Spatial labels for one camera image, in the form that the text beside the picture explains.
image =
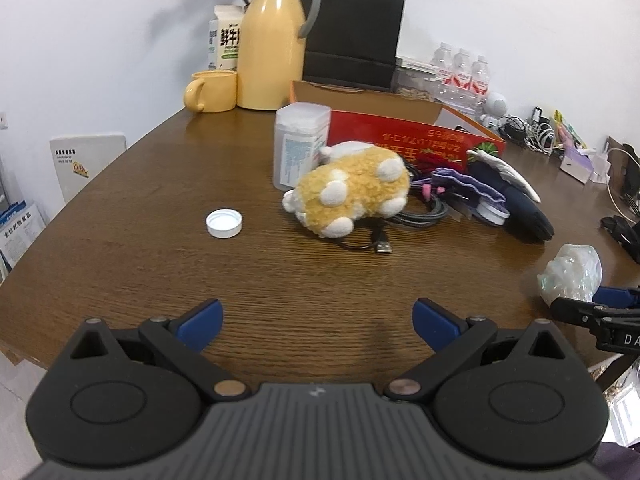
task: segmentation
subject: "white glove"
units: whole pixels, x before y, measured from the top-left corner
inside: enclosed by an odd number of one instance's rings
[[[514,170],[509,164],[504,162],[501,158],[498,158],[493,155],[489,155],[487,152],[483,150],[468,150],[466,152],[467,155],[474,156],[477,160],[482,160],[482,162],[487,163],[489,166],[494,168],[503,180],[507,181],[509,184],[513,184],[517,187],[521,192],[527,195],[533,202],[540,203],[540,197],[536,193],[536,191],[529,185],[529,183],[524,180],[524,177],[519,174],[516,170]]]

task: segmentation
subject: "wood grain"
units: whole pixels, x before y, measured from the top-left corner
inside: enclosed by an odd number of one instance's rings
[[[638,267],[599,228],[606,190],[583,186],[543,155],[505,158],[542,197],[556,229],[546,244],[473,220],[390,226],[391,256],[350,253],[305,231],[271,185],[274,115],[181,111],[129,148],[51,222],[0,288],[0,340],[49,365],[87,317],[131,327],[178,316],[204,298],[225,306],[205,350],[252,386],[261,381],[373,381],[430,354],[411,309],[427,296],[461,317],[505,328],[547,317],[536,275],[564,243],[596,247],[606,285],[635,286]],[[204,219],[231,207],[235,238]],[[588,364],[604,357],[585,329],[565,327]]]

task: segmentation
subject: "milk carton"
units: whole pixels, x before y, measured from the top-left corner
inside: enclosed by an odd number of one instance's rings
[[[216,17],[209,22],[209,70],[235,70],[244,11],[235,5],[216,5],[213,12]]]

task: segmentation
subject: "plush toy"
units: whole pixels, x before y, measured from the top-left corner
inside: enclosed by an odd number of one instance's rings
[[[390,218],[406,205],[409,174],[391,150],[364,142],[323,148],[325,166],[303,176],[282,205],[320,237],[342,238],[359,218]]]

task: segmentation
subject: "gray thermos handle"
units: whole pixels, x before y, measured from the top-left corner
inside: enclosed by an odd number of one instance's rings
[[[311,28],[314,26],[316,19],[318,18],[318,12],[320,12],[320,2],[322,0],[311,0],[311,8],[309,9],[309,15],[306,17],[306,22],[300,27],[298,37],[300,39],[306,38]]]

